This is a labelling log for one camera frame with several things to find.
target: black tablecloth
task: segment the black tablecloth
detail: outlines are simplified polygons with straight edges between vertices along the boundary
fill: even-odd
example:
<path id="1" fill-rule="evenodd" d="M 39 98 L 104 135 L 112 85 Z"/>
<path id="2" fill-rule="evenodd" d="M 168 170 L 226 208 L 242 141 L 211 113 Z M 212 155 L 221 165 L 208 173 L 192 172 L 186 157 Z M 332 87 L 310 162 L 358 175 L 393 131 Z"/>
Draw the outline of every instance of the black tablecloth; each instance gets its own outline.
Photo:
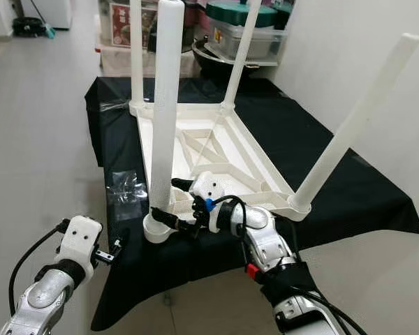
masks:
<path id="1" fill-rule="evenodd" d="M 145 182 L 137 120 L 128 112 L 130 90 L 128 78 L 100 77 L 85 97 L 96 159 L 110 186 L 117 171 L 136 170 L 138 180 Z M 179 102 L 218 103 L 225 90 L 226 84 L 217 81 L 182 80 Z M 145 80 L 145 97 L 153 101 L 154 80 Z M 244 124 L 295 190 L 332 138 L 331 132 L 267 80 L 243 81 L 235 104 Z M 148 208 L 143 202 L 143 215 Z M 164 244 L 153 245 L 143 237 L 142 217 L 116 222 L 114 206 L 108 204 L 107 210 L 110 243 L 124 228 L 130 230 L 130 239 L 112 266 L 92 330 L 107 329 L 152 295 L 243 265 L 240 245 L 229 234 L 203 232 L 195 241 L 173 234 Z M 277 227 L 289 236 L 288 225 L 277 222 Z M 299 244 L 309 248 L 372 230 L 419 234 L 418 215 L 404 192 L 349 150 L 314 200 L 310 215 L 297 225 Z"/>

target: white tube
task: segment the white tube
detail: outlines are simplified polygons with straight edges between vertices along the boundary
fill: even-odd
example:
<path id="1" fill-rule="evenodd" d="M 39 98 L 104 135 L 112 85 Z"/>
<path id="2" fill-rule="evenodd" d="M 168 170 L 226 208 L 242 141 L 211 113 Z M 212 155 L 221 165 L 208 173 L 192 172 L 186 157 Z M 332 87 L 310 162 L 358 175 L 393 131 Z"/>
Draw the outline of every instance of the white tube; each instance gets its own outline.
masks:
<path id="1" fill-rule="evenodd" d="M 252 0 L 250 3 L 249 14 L 245 22 L 244 32 L 240 40 L 239 49 L 237 50 L 235 63 L 231 70 L 230 81 L 226 89 L 225 98 L 222 101 L 222 108 L 230 111 L 235 107 L 235 97 L 237 88 L 239 87 L 242 70 L 244 70 L 245 59 L 250 48 L 251 37 L 253 36 L 254 27 L 256 26 L 256 19 L 258 17 L 261 0 Z"/>
<path id="2" fill-rule="evenodd" d="M 183 1 L 159 1 L 149 204 L 164 211 L 168 210 L 171 188 L 183 16 Z M 150 215 L 145 217 L 143 224 L 145 236 L 152 243 L 165 241 L 171 233 L 170 228 Z"/>
<path id="3" fill-rule="evenodd" d="M 145 105 L 142 85 L 142 33 L 141 0 L 131 0 L 131 88 L 132 99 L 129 103 L 132 115 L 136 109 Z"/>
<path id="4" fill-rule="evenodd" d="M 409 33 L 401 36 L 365 96 L 356 103 L 352 112 L 343 121 L 296 194 L 289 197 L 288 202 L 293 208 L 300 211 L 309 209 L 310 203 L 365 127 L 372 113 L 381 106 L 395 85 L 397 77 L 418 45 L 419 36 Z"/>

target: black cable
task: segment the black cable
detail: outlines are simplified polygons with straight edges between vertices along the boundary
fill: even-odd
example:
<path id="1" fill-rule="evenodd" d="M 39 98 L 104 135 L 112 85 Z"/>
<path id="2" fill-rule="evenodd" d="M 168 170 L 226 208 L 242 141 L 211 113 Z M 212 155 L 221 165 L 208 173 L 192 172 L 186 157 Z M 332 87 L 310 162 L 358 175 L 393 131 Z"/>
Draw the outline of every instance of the black cable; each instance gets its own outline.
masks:
<path id="1" fill-rule="evenodd" d="M 39 239 L 31 248 L 28 249 L 26 253 L 23 254 L 23 256 L 19 259 L 17 264 L 14 267 L 13 272 L 11 273 L 11 276 L 9 278 L 9 286 L 8 286 L 8 299 L 9 299 L 9 311 L 11 316 L 15 314 L 15 305 L 14 305 L 14 282 L 15 277 L 17 276 L 17 273 L 22 266 L 23 262 L 47 239 L 49 239 L 55 232 L 59 231 L 61 229 L 61 225 L 57 225 L 56 228 L 49 231 L 44 237 Z"/>
<path id="2" fill-rule="evenodd" d="M 293 249 L 294 249 L 294 253 L 295 253 L 295 258 L 296 258 L 297 262 L 302 262 L 301 255 L 300 255 L 300 248 L 298 246 L 298 235 L 297 235 L 297 232 L 296 232 L 295 222 L 285 218 L 284 216 L 276 214 L 276 213 L 273 213 L 273 215 L 278 216 L 280 218 L 283 218 L 284 220 L 286 220 L 290 223 L 291 230 L 292 230 L 292 240 L 293 240 Z M 325 301 L 327 301 L 326 297 L 324 296 L 324 294 L 319 289 L 317 289 L 317 293 L 321 296 L 321 298 L 323 298 Z M 343 329 L 343 332 L 345 333 L 345 335 L 352 335 L 351 332 L 349 331 L 348 327 L 344 324 L 343 320 L 337 314 L 335 314 L 333 312 L 332 312 L 332 314 L 333 314 L 335 320 L 339 323 L 340 327 Z"/>
<path id="3" fill-rule="evenodd" d="M 298 246 L 298 236 L 296 233 L 295 223 L 290 220 L 288 222 L 291 223 L 291 228 L 292 228 L 293 252 L 295 253 L 295 258 L 298 262 L 302 262 L 301 255 L 300 255 L 300 248 Z"/>
<path id="4" fill-rule="evenodd" d="M 328 300 L 322 299 L 320 297 L 317 297 L 316 295 L 302 289 L 302 288 L 296 288 L 294 286 L 291 286 L 291 289 L 295 291 L 297 295 L 301 295 L 303 297 L 306 297 L 309 300 L 313 300 L 315 302 L 318 302 L 319 304 L 324 305 L 327 307 L 333 314 L 338 315 L 340 318 L 345 320 L 348 324 L 354 328 L 359 335 L 367 335 L 367 333 L 362 329 L 361 326 L 359 326 L 354 320 L 351 319 L 345 312 L 343 312 L 340 308 L 332 305 Z"/>
<path id="5" fill-rule="evenodd" d="M 241 247 L 242 247 L 242 254 L 244 256 L 244 263 L 247 265 L 247 253 L 245 252 L 245 244 L 247 243 L 245 241 L 245 236 L 247 235 L 247 210 L 245 208 L 245 202 L 242 201 L 241 198 L 237 197 L 236 195 L 225 195 L 223 197 L 220 197 L 219 199 L 213 200 L 212 204 L 218 204 L 220 202 L 223 202 L 225 200 L 234 200 L 236 203 L 240 204 L 242 208 L 242 230 L 241 230 Z"/>
<path id="6" fill-rule="evenodd" d="M 320 295 L 320 297 L 322 299 L 324 299 L 325 301 L 328 302 L 328 300 L 326 299 L 326 297 L 324 296 L 324 294 L 317 288 L 316 289 L 317 293 Z M 336 313 L 334 313 L 334 311 L 331 311 L 331 313 L 333 314 L 335 320 L 339 323 L 340 327 L 343 329 L 343 332 L 346 335 L 352 335 L 351 332 L 349 331 L 348 326 L 345 325 L 345 323 L 343 322 L 343 319 L 340 318 Z"/>

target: black pot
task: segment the black pot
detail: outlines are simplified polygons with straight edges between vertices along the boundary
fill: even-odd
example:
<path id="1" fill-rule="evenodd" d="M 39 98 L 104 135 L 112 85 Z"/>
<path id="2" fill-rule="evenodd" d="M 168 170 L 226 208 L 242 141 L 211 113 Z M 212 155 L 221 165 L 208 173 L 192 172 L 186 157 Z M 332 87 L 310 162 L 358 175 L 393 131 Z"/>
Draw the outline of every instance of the black pot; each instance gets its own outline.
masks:
<path id="1" fill-rule="evenodd" d="M 198 65 L 202 68 L 200 74 L 202 77 L 226 77 L 229 78 L 233 65 L 218 58 L 215 54 L 205 49 L 204 45 L 207 38 L 195 41 L 191 49 Z M 248 77 L 251 73 L 258 70 L 257 65 L 246 65 L 242 71 L 242 77 Z"/>

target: clear plastic wrap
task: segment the clear plastic wrap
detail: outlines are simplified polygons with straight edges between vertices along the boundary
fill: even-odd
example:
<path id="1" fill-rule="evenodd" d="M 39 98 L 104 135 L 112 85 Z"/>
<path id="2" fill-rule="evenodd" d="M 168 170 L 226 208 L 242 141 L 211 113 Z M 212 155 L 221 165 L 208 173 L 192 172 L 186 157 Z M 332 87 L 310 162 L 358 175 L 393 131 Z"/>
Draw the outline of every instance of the clear plastic wrap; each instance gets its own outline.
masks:
<path id="1" fill-rule="evenodd" d="M 112 185 L 105 188 L 116 222 L 144 216 L 142 202 L 147 201 L 147 189 L 138 181 L 135 170 L 113 172 Z"/>
<path id="2" fill-rule="evenodd" d="M 122 108 L 128 108 L 128 103 L 130 100 L 127 99 L 117 99 L 112 101 L 106 101 L 99 104 L 99 112 L 108 112 L 109 110 L 119 110 Z"/>

